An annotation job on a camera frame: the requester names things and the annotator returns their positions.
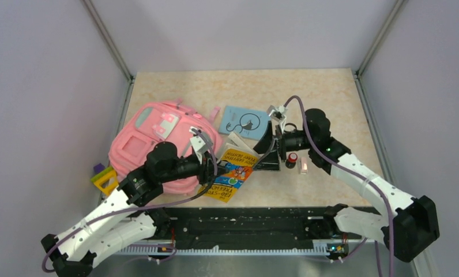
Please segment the pink student backpack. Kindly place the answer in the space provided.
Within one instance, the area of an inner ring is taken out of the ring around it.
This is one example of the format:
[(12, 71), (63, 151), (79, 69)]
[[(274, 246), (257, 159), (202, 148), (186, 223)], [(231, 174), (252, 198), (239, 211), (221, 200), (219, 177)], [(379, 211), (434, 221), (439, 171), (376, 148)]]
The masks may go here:
[[(191, 126), (209, 135), (214, 144), (212, 158), (218, 165), (216, 152), (223, 141), (213, 127), (213, 119), (206, 119), (181, 102), (150, 102), (135, 114), (111, 144), (108, 157), (120, 178), (114, 193), (124, 192), (129, 203), (143, 204), (162, 193), (193, 192), (200, 184), (196, 177), (160, 184), (151, 180), (144, 170), (147, 154), (158, 143), (175, 144), (179, 157), (193, 154), (189, 142), (193, 137), (189, 132)], [(218, 176), (224, 172), (225, 170), (219, 167)]]

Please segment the yellow storey treehouse book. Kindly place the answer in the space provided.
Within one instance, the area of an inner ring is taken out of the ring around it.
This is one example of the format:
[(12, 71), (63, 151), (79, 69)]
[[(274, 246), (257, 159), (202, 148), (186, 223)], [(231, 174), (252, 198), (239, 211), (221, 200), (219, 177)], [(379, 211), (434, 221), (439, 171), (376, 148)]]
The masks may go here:
[(212, 187), (204, 195), (227, 203), (251, 176), (260, 155), (249, 147), (239, 134), (231, 132), (217, 156), (218, 166), (225, 172), (215, 179)]

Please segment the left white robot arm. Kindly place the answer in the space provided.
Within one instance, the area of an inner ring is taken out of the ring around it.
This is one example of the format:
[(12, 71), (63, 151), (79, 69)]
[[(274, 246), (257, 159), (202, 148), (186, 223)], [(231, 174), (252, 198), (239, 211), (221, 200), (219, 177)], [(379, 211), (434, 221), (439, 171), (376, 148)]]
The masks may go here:
[[(200, 198), (220, 174), (216, 151), (207, 141), (196, 137), (192, 149), (191, 155), (180, 157), (175, 144), (156, 144), (145, 163), (129, 172), (86, 217), (60, 234), (42, 238), (42, 271), (57, 276), (88, 276), (103, 260), (133, 242), (166, 237), (170, 223), (159, 216), (153, 218), (150, 211)], [(202, 186), (201, 192), (175, 202), (151, 203), (163, 194), (164, 184), (190, 177)]]

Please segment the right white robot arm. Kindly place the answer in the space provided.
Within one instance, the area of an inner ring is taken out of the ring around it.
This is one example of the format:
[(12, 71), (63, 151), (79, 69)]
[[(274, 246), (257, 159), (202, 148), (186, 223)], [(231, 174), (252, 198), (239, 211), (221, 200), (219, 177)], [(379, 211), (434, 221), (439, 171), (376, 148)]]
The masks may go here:
[(262, 157), (257, 171), (280, 171), (288, 155), (306, 150), (314, 166), (343, 181), (376, 213), (345, 204), (327, 207), (323, 230), (331, 238), (354, 233), (383, 243), (400, 261), (410, 262), (440, 237), (436, 205), (427, 196), (414, 197), (400, 190), (364, 165), (352, 151), (335, 139), (324, 111), (305, 111), (303, 128), (285, 130), (286, 109), (270, 107), (267, 113), (278, 121), (268, 124), (254, 147)]

